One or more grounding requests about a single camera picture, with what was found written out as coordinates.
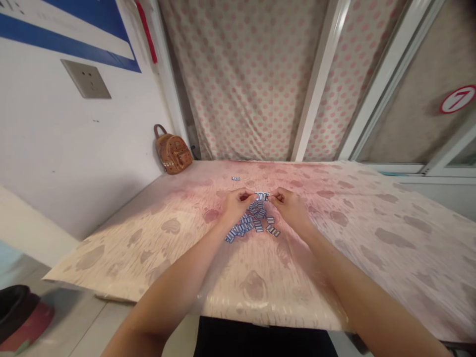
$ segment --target number 7 sign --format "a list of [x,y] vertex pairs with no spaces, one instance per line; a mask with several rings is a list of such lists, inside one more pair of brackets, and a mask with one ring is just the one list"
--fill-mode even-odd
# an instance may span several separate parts
[[455,90],[441,103],[440,112],[443,114],[457,112],[468,105],[475,97],[475,94],[476,86],[474,85],[464,86]]

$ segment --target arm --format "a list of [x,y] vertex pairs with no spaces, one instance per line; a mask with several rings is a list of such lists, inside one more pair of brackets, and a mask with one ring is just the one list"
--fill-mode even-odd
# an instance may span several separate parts
[[297,194],[280,187],[274,195],[271,203],[309,246],[349,321],[375,356],[450,356],[417,319],[315,228]]
[[146,291],[118,328],[102,357],[160,356],[188,313],[225,236],[256,199],[245,188],[231,191],[218,223]]

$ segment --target poster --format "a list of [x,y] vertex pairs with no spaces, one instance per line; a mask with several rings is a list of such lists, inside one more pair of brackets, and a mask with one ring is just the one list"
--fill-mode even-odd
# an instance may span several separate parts
[[140,73],[116,0],[0,0],[0,37]]

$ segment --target curtain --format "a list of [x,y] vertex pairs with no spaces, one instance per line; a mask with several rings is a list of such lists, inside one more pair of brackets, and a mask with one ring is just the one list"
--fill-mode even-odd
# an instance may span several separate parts
[[160,0],[204,160],[288,160],[327,0]]
[[406,0],[356,0],[349,7],[304,161],[333,160]]

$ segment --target red cord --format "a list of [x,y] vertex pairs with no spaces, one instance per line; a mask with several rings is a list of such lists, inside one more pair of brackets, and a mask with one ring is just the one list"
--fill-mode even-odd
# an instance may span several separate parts
[[145,36],[147,37],[147,42],[149,43],[149,50],[150,55],[152,56],[152,62],[157,63],[157,54],[155,53],[154,43],[152,42],[152,37],[150,36],[149,25],[147,24],[144,9],[142,8],[142,5],[138,0],[135,0],[135,4],[137,5],[140,20],[142,21],[142,26],[144,26]]

